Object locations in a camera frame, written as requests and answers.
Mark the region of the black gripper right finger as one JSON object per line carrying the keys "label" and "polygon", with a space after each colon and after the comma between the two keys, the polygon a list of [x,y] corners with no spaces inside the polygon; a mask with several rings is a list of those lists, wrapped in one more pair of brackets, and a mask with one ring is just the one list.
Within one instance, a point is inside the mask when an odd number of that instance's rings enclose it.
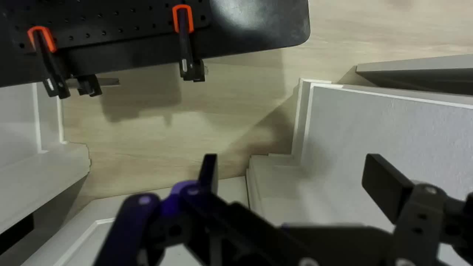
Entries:
{"label": "black gripper right finger", "polygon": [[396,222],[414,190],[414,183],[380,153],[368,153],[362,172],[362,187],[383,214]]}

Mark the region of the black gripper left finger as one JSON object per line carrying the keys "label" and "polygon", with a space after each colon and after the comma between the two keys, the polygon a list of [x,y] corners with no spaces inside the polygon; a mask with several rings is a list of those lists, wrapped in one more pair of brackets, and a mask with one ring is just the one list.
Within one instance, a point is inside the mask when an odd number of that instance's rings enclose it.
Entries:
{"label": "black gripper left finger", "polygon": [[201,162],[198,184],[204,191],[214,193],[217,190],[217,155],[206,153]]}

